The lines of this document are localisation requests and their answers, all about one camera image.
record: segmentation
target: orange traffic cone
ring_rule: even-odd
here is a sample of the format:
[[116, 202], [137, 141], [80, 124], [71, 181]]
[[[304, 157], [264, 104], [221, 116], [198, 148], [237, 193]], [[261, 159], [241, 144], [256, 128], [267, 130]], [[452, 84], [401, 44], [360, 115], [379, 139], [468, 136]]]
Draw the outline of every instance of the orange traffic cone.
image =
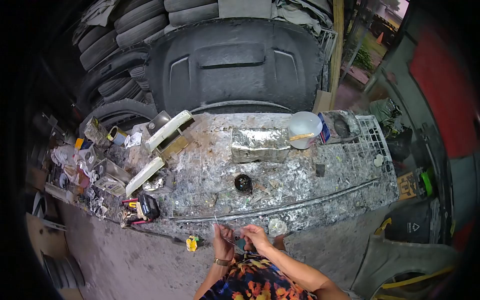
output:
[[384, 33], [380, 33], [380, 35], [378, 36], [378, 39], [377, 39], [377, 44], [381, 44], [382, 43], [382, 37], [384, 37]]

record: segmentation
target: gold watch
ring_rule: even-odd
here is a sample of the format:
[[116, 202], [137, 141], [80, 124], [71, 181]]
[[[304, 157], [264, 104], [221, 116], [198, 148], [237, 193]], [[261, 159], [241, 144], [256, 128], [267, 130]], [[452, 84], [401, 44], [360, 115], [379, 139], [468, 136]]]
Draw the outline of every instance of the gold watch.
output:
[[219, 265], [222, 265], [224, 267], [228, 267], [230, 265], [230, 261], [224, 261], [224, 260], [221, 260], [221, 259], [218, 259], [218, 258], [215, 258], [213, 260], [213, 263], [214, 264], [219, 264]]

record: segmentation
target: clear plastic cup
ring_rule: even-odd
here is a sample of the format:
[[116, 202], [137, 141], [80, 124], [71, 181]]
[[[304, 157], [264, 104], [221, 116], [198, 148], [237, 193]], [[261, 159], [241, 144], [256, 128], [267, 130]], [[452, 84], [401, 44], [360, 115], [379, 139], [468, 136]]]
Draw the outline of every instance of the clear plastic cup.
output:
[[322, 121], [314, 113], [309, 111], [299, 111], [295, 113], [288, 124], [289, 137], [291, 138], [306, 133], [313, 133], [313, 136], [291, 141], [290, 145], [297, 149], [307, 149], [315, 142], [320, 132], [322, 132], [322, 127]]

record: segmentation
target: floral shirt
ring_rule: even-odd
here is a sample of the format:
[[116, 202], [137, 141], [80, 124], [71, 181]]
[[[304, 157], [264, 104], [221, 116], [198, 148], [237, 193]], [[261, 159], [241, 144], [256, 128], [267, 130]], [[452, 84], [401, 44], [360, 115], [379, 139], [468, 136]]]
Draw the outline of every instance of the floral shirt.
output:
[[230, 270], [201, 298], [204, 300], [317, 300], [256, 253], [234, 258]]

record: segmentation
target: workbench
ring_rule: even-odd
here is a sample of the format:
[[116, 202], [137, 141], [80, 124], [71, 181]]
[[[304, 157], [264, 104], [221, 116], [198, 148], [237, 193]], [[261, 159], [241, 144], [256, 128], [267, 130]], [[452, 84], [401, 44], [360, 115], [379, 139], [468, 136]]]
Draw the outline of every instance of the workbench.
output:
[[[177, 164], [168, 166], [175, 176], [174, 191], [150, 194], [157, 199], [160, 217], [134, 229], [181, 240], [189, 235], [208, 240], [216, 219], [232, 228], [256, 224], [267, 229], [269, 219], [279, 218], [295, 231], [333, 224], [398, 200], [392, 159], [374, 116], [357, 116], [362, 134], [348, 144], [324, 145], [317, 139], [309, 149], [292, 148], [284, 163], [232, 162], [233, 127], [287, 128], [290, 116], [195, 115], [189, 132], [193, 142], [178, 155]], [[146, 123], [135, 125], [135, 132], [142, 132], [142, 141], [150, 137]], [[132, 175], [153, 158], [141, 145], [111, 149], [107, 154]], [[380, 167], [373, 163], [377, 154], [384, 159]], [[317, 177], [315, 164], [325, 165], [323, 177]], [[235, 189], [233, 181], [239, 174], [250, 176], [258, 187], [252, 194], [240, 195]], [[124, 199], [97, 188], [95, 192], [104, 197], [107, 220], [120, 222], [117, 214]]]

